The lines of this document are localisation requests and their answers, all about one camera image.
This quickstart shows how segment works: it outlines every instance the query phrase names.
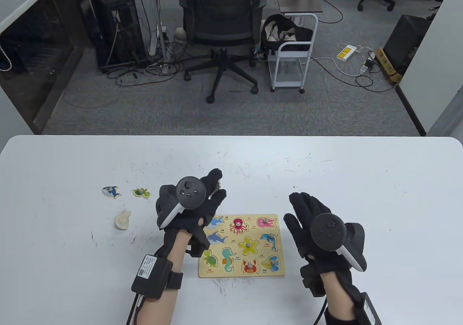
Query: wooden puzzle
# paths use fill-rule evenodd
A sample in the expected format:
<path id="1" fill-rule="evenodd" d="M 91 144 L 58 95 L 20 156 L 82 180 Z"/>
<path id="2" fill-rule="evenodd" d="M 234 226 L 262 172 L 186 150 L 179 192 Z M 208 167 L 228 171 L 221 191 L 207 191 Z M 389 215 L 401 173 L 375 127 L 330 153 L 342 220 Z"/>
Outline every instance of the wooden puzzle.
<path id="1" fill-rule="evenodd" d="M 211 246 L 200 258 L 200 278 L 285 275 L 276 214 L 215 216 L 204 232 Z"/>

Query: black bag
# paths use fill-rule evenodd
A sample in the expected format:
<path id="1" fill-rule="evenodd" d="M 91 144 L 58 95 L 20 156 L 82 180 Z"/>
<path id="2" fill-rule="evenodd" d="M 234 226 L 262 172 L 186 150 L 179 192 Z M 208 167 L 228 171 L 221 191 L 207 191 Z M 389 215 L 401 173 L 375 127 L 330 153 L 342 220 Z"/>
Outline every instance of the black bag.
<path id="1" fill-rule="evenodd" d="M 311 29 L 296 26 L 291 19 L 284 17 L 282 14 L 274 14 L 269 16 L 263 24 L 261 49 L 263 52 L 268 50 L 277 51 L 280 45 L 285 42 L 309 42 L 313 33 Z M 269 40 L 272 34 L 277 34 L 277 37 L 273 37 L 275 40 Z M 286 45 L 283 51 L 307 51 L 309 48 L 310 45 Z"/>

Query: metal cart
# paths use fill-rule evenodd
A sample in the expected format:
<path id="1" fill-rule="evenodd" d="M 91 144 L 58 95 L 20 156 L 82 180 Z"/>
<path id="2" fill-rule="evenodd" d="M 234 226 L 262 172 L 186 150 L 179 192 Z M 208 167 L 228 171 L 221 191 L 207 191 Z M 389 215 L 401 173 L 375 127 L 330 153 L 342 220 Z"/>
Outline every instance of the metal cart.
<path id="1" fill-rule="evenodd" d="M 314 33 L 310 42 L 285 42 L 280 45 L 279 49 L 272 54 L 268 52 L 268 69 L 272 80 L 271 92 L 275 92 L 275 87 L 300 87 L 300 93 L 304 93 L 304 83 L 306 82 L 307 70 L 309 67 L 312 49 L 314 48 L 314 40 L 317 34 L 318 17 L 313 13 L 292 13 L 284 14 L 286 17 L 291 17 L 294 23 L 302 26 L 306 21 L 306 17 L 314 19 Z M 307 51 L 285 51 L 284 47 L 288 45 L 309 45 Z"/>

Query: gloved hand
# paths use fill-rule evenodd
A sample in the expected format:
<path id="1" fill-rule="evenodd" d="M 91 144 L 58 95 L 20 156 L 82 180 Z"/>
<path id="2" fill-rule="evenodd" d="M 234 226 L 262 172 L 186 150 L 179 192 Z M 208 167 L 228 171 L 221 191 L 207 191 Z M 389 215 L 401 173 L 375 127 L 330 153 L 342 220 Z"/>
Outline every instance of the gloved hand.
<path id="1" fill-rule="evenodd" d="M 321 249 L 310 234 L 310 225 L 315 217 L 323 213 L 331 213 L 330 209 L 308 193 L 292 193 L 289 201 L 293 205 L 297 219 L 293 214 L 285 214 L 283 219 L 301 257 L 309 263 L 314 263 L 318 274 L 348 271 L 351 266 L 344 257 L 336 252 Z"/>
<path id="2" fill-rule="evenodd" d="M 204 202 L 196 209 L 184 210 L 183 213 L 177 214 L 175 218 L 164 228 L 164 245 L 157 251 L 161 257 L 167 257 L 167 254 L 172 249 L 172 246 L 177 236 L 177 232 L 181 229 L 192 234 L 190 240 L 192 257 L 200 257 L 205 249 L 209 248 L 209 241 L 206 239 L 203 228 L 210 224 L 218 206 L 227 196 L 225 189 L 220 189 L 215 192 L 211 199 L 209 196 L 218 186 L 219 179 L 222 178 L 222 172 L 215 168 L 210 173 L 201 178 L 206 188 L 206 197 Z M 175 195 L 174 185 L 163 185 L 159 189 L 159 198 L 156 201 L 156 212 L 159 213 L 163 208 L 173 208 L 178 203 Z M 203 219 L 202 226 L 198 225 L 200 219 Z"/>

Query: yellow starfish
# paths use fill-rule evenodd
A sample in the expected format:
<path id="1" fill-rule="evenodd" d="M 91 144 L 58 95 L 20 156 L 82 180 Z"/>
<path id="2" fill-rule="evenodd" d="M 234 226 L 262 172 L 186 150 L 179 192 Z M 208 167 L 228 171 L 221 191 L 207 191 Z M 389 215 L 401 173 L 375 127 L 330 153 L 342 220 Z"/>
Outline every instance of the yellow starfish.
<path id="1" fill-rule="evenodd" d="M 252 254 L 257 254 L 258 250 L 256 249 L 256 246 L 259 244 L 259 241 L 253 241 L 251 237 L 246 236 L 245 241 L 238 243 L 238 247 L 243 249 L 243 255 L 248 255 L 249 253 Z"/>

